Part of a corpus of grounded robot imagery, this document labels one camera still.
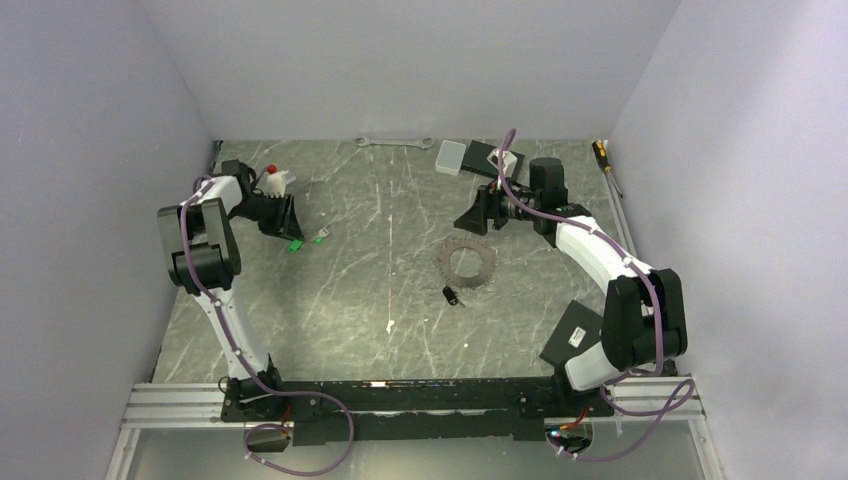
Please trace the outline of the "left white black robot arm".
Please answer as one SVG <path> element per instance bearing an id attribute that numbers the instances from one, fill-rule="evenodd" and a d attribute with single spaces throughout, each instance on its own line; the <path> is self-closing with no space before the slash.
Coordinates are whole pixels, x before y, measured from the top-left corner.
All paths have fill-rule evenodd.
<path id="1" fill-rule="evenodd" d="M 208 317 L 230 381 L 238 387 L 256 384 L 247 404 L 264 420 L 285 411 L 288 394 L 273 383 L 276 369 L 241 299 L 237 278 L 242 261 L 231 221 L 247 219 L 266 236 L 303 241 L 289 191 L 295 180 L 291 170 L 270 165 L 256 171 L 240 160 L 229 160 L 218 173 L 200 175 L 187 200 L 157 213 L 172 283 L 183 288 Z"/>

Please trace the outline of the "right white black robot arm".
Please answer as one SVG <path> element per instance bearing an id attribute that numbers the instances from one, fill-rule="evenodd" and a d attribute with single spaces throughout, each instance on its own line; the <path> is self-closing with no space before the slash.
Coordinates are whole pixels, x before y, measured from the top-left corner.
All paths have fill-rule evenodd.
<path id="1" fill-rule="evenodd" d="M 549 339 L 545 360 L 564 373 L 551 388 L 557 411 L 574 415 L 603 383 L 684 354 L 688 348 L 682 283 L 611 239 L 590 212 L 568 199 L 562 162 L 531 161 L 529 183 L 494 180 L 478 188 L 456 228 L 483 236 L 508 221 L 534 231 L 586 271 L 605 295 L 602 314 L 572 302 Z"/>

